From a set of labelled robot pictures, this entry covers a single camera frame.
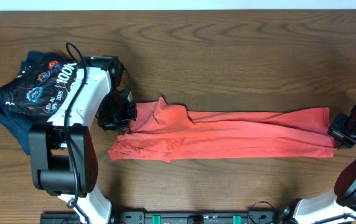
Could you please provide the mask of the red soccer t-shirt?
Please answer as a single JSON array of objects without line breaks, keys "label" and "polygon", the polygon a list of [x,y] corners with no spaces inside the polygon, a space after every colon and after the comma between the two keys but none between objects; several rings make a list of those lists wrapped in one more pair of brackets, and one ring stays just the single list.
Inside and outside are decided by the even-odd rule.
[{"label": "red soccer t-shirt", "polygon": [[129,133],[118,135],[109,149],[112,160],[330,158],[335,151],[327,133],[328,108],[288,113],[189,111],[160,97],[138,103],[137,111]]}]

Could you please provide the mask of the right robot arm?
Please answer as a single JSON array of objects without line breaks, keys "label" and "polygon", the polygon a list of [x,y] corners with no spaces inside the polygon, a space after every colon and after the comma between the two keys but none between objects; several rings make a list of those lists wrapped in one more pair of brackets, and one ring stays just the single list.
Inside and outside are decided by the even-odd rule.
[{"label": "right robot arm", "polygon": [[[350,114],[339,114],[328,133],[340,146],[356,145],[356,104]],[[311,199],[298,200],[282,212],[278,223],[356,222],[356,159],[339,175],[334,190]]]}]

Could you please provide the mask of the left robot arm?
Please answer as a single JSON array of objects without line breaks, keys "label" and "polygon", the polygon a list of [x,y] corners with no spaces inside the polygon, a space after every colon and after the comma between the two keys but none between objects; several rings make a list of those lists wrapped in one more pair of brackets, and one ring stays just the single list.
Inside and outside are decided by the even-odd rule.
[{"label": "left robot arm", "polygon": [[76,85],[45,124],[29,131],[32,180],[67,203],[71,213],[44,213],[41,223],[117,223],[112,203],[98,188],[98,160],[90,135],[94,119],[105,131],[129,132],[137,116],[131,84],[118,86],[128,70],[115,55],[84,57]]}]

